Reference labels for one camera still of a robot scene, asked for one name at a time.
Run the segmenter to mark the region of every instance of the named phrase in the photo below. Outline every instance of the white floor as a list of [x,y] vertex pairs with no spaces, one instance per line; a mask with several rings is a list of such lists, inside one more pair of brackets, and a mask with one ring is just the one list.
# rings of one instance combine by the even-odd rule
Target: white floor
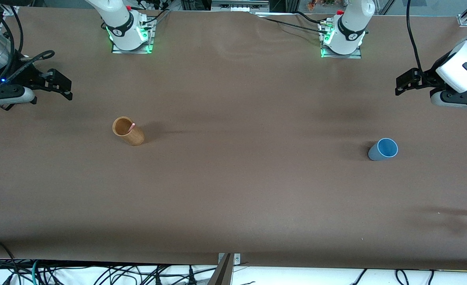
[[[194,266],[194,271],[213,268],[213,266]],[[140,266],[142,272],[152,272],[154,266]],[[63,269],[56,271],[55,276],[63,285],[93,285],[95,280],[105,272],[105,268],[87,268],[87,269]],[[140,284],[140,276],[134,276]],[[232,278],[232,285],[245,285],[254,282],[253,285],[351,285],[355,282],[361,269],[324,269],[324,268],[288,268],[288,267],[235,267]],[[429,271],[405,270],[409,283],[411,285],[427,285],[430,277]],[[213,271],[197,274],[196,280],[204,280],[212,276]],[[163,274],[183,274],[188,275],[188,266],[172,266],[163,272]],[[10,275],[8,270],[0,270],[0,285]],[[161,278],[162,285],[170,285],[178,281],[179,277]],[[23,285],[32,285],[28,280],[23,281]],[[117,285],[134,285],[135,280],[129,277],[120,278]],[[436,271],[432,285],[467,285],[467,272]],[[12,278],[11,285],[18,285],[16,277]],[[359,285],[398,285],[394,270],[369,269],[362,277]]]

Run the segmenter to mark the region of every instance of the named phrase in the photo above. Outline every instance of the metal mounting plate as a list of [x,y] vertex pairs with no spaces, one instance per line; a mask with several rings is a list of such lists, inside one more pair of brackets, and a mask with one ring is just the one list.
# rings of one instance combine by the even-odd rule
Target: metal mounting plate
[[[221,262],[221,258],[223,258],[225,254],[218,254],[218,264]],[[233,254],[233,264],[239,265],[241,263],[241,254]]]

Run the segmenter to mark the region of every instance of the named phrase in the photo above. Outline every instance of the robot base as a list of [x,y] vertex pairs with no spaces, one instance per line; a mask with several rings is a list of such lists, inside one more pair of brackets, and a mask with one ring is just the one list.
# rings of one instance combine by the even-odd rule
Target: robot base
[[143,18],[144,21],[152,20],[152,22],[149,22],[143,25],[143,27],[140,29],[141,38],[147,38],[147,40],[143,44],[141,44],[139,47],[137,47],[136,49],[131,50],[131,51],[126,51],[126,50],[122,50],[119,47],[117,47],[114,44],[114,41],[112,40],[112,38],[110,38],[110,40],[112,41],[112,53],[123,53],[123,54],[150,54],[152,53],[152,47],[154,45],[154,37],[156,35],[156,22],[158,20],[153,20],[154,17],[146,18],[145,15],[143,16],[144,16]]
[[[329,24],[332,21],[332,18],[328,18],[326,21],[322,21],[322,23],[318,24],[318,30],[326,31],[327,33],[332,33],[333,30],[331,25]],[[321,45],[321,56],[322,57],[333,57],[333,58],[351,58],[351,59],[361,59],[362,53],[360,52],[360,47],[357,47],[354,52],[351,54],[338,54],[335,53],[330,47],[324,44],[324,40],[329,34],[321,34],[320,33],[320,45]]]

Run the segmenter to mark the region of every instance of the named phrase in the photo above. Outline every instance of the wooden cup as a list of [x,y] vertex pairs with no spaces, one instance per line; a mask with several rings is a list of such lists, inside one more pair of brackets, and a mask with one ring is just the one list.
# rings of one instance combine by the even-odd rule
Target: wooden cup
[[144,142],[144,132],[137,125],[129,131],[132,124],[133,121],[129,117],[119,117],[112,124],[112,131],[129,145],[139,146]]

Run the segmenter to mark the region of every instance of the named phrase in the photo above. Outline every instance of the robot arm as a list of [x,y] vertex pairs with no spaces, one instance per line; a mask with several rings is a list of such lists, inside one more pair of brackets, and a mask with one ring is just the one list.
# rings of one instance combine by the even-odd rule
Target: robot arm
[[397,77],[395,94],[434,87],[431,102],[441,106],[467,107],[467,38],[438,59],[431,69],[417,68]]
[[85,0],[93,6],[107,25],[107,31],[114,44],[122,50],[130,51],[147,42],[147,33],[142,33],[145,14],[128,11],[123,0]]
[[350,0],[342,15],[327,19],[333,29],[323,43],[336,54],[353,53],[362,44],[365,28],[374,15],[376,6],[372,0]]
[[[4,4],[15,0],[0,1]],[[47,51],[37,58],[27,58],[18,50],[10,50],[11,40],[0,33],[0,107],[9,110],[17,103],[36,104],[33,90],[57,92],[66,99],[72,99],[71,81],[55,69],[46,73],[40,72],[34,61],[47,59],[54,55],[54,51]]]

